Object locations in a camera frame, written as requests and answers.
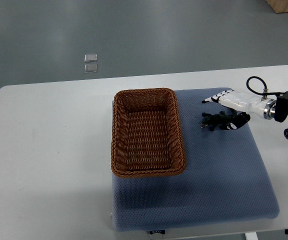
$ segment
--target wicker basket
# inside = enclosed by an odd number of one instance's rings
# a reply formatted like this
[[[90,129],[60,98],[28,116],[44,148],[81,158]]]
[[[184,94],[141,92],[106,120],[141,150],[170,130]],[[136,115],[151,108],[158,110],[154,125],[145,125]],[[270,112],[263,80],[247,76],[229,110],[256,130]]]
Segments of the wicker basket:
[[[177,175],[186,167],[171,89],[123,90],[114,98],[111,169],[122,178]]]

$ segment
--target blue cushion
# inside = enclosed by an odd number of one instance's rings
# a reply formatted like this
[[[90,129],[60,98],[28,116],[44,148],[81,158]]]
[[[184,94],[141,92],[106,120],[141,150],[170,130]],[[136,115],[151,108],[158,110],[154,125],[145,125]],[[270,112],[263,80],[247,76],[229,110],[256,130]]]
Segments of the blue cushion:
[[[115,230],[164,230],[278,216],[278,202],[249,126],[200,128],[203,112],[229,111],[201,101],[227,89],[175,91],[187,167],[170,177],[112,175]]]

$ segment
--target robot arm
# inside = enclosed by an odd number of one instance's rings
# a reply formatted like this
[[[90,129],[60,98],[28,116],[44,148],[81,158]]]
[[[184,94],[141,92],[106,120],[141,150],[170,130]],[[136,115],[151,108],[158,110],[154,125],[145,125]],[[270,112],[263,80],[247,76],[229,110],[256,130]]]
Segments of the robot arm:
[[[251,79],[259,79],[264,84],[263,93],[255,92],[249,87]],[[246,85],[251,92],[257,95],[238,90],[227,90],[202,101],[204,104],[207,102],[219,103],[227,108],[241,112],[231,122],[227,123],[226,127],[221,127],[221,129],[235,130],[242,127],[250,120],[249,114],[257,114],[267,120],[275,119],[275,121],[281,123],[285,121],[288,116],[288,91],[268,93],[266,83],[257,76],[250,77]],[[268,95],[276,95],[277,100],[267,98]],[[288,139],[288,129],[284,131],[284,135]]]

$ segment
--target concrete floor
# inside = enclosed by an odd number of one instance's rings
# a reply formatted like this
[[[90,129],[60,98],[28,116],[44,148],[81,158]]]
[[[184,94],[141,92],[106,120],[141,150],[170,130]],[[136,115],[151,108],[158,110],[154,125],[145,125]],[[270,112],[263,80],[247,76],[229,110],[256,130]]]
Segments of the concrete floor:
[[[87,53],[97,73],[84,73]],[[275,65],[288,65],[288,13],[265,0],[0,0],[0,88]]]

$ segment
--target toy lizard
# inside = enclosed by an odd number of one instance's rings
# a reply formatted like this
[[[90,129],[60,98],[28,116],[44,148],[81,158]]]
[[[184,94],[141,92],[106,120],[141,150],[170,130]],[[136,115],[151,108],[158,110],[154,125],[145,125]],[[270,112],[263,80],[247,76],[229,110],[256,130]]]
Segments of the toy lizard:
[[[210,114],[210,113],[202,113],[202,117],[204,119],[202,120],[202,123],[200,125],[200,128],[205,128],[208,125],[211,125],[209,127],[210,131],[214,131],[214,128],[217,127],[218,125],[220,129],[226,129],[227,124],[230,123],[236,116],[237,116],[237,111],[229,108],[232,111],[232,114],[226,114],[225,111],[220,111],[219,114]]]

